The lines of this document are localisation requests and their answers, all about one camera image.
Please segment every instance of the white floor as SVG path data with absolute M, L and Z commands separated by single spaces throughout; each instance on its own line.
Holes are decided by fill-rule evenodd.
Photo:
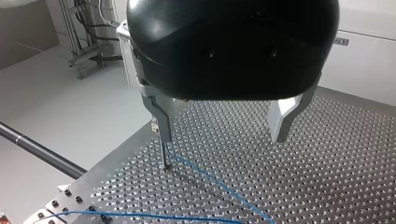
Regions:
M 90 169 L 150 119 L 121 63 L 83 80 L 67 42 L 0 70 L 0 121 Z M 72 179 L 0 137 L 0 212 L 22 223 Z

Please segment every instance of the black rod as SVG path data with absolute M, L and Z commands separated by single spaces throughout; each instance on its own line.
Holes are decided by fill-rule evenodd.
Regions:
M 56 169 L 72 177 L 73 179 L 79 179 L 82 175 L 87 173 L 87 171 L 80 166 L 65 159 L 61 155 L 56 154 L 50 149 L 43 147 L 34 140 L 23 135 L 22 133 L 15 131 L 14 129 L 8 127 L 2 122 L 0 122 L 0 135 L 4 136 L 10 142 L 32 153 L 40 160 L 55 167 Z

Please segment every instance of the black dome cover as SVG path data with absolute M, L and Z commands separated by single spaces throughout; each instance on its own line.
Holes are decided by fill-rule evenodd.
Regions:
M 197 100 L 306 91 L 339 18 L 337 0 L 130 0 L 127 10 L 138 76 L 166 95 Z

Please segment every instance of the blue wire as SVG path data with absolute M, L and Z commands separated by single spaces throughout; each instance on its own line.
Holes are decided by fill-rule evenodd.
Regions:
M 43 217 L 38 221 L 50 217 L 67 216 L 70 214 L 83 214 L 83 215 L 96 215 L 96 216 L 104 215 L 107 217 L 152 217 L 152 218 L 169 219 L 169 220 L 215 221 L 215 222 L 223 222 L 223 223 L 242 224 L 241 221 L 225 219 L 225 218 L 215 218 L 215 217 L 172 217 L 172 216 L 163 216 L 163 215 L 152 215 L 147 213 L 114 213 L 114 212 L 97 212 L 97 211 L 67 211 L 67 212 L 54 214 L 48 217 Z
M 264 214 L 264 212 L 262 210 L 260 210 L 258 207 L 256 207 L 254 204 L 248 202 L 244 197 L 242 197 L 240 194 L 234 192 L 232 189 L 230 189 L 229 187 L 227 187 L 227 185 L 223 184 L 221 181 L 217 180 L 213 175 L 211 175 L 210 173 L 208 173 L 207 171 L 199 168 L 198 166 L 196 166 L 194 163 L 184 159 L 182 156 L 179 156 L 175 153 L 175 155 L 173 155 L 169 148 L 167 147 L 166 150 L 168 151 L 169 155 L 171 157 L 173 157 L 174 159 L 178 160 L 178 161 L 182 161 L 183 163 L 187 164 L 188 166 L 190 166 L 192 169 L 198 171 L 199 173 L 205 175 L 208 179 L 214 181 L 216 184 L 218 184 L 219 186 L 221 186 L 222 188 L 224 188 L 225 190 L 227 190 L 230 194 L 232 194 L 236 199 L 238 199 L 239 201 L 241 201 L 242 203 L 244 203 L 247 207 L 249 207 L 250 209 L 252 209 L 253 211 L 255 211 L 257 214 L 259 214 L 260 216 L 262 216 L 263 218 L 265 218 L 266 220 L 268 220 L 271 224 L 275 224 L 275 222 L 268 217 L 267 215 Z

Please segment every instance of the aluminum breadboard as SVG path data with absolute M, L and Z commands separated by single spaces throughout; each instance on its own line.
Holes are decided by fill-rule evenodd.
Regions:
M 268 105 L 194 102 L 176 119 L 171 150 L 221 179 L 276 223 L 396 223 L 393 118 L 315 97 L 294 121 L 289 140 L 273 144 L 266 127 Z M 182 163 L 172 161 L 170 171 L 160 170 L 158 145 L 154 139 L 137 156 L 125 158 L 94 190 L 95 205 L 268 223 Z

